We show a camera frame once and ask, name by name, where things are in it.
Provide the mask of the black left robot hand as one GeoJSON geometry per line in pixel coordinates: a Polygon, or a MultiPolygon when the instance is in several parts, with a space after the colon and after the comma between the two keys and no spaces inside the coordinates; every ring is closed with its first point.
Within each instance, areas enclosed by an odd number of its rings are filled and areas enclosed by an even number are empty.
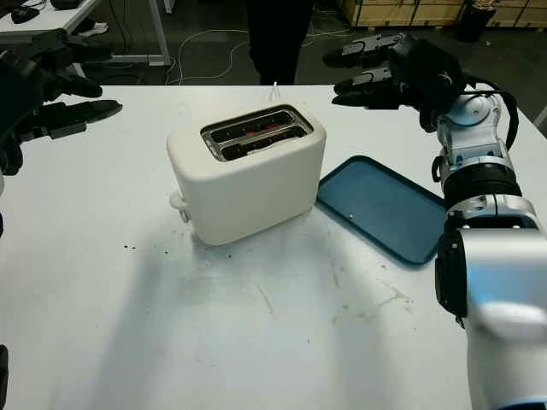
{"type": "Polygon", "coordinates": [[[111,50],[90,45],[62,29],[32,38],[24,50],[1,52],[1,174],[16,175],[23,164],[21,145],[36,138],[66,137],[122,110],[102,100],[102,87],[68,68],[99,62],[111,50]]]}

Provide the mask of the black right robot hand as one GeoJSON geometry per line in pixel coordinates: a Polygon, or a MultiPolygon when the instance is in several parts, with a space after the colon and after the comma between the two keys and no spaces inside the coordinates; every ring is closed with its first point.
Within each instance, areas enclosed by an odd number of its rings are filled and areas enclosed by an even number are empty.
{"type": "Polygon", "coordinates": [[[431,98],[432,81],[419,67],[417,51],[425,43],[405,33],[359,38],[339,49],[327,52],[322,61],[327,67],[360,67],[362,72],[334,86],[332,103],[369,110],[397,110],[409,106],[419,112],[420,125],[426,132],[437,130],[431,98]]]}

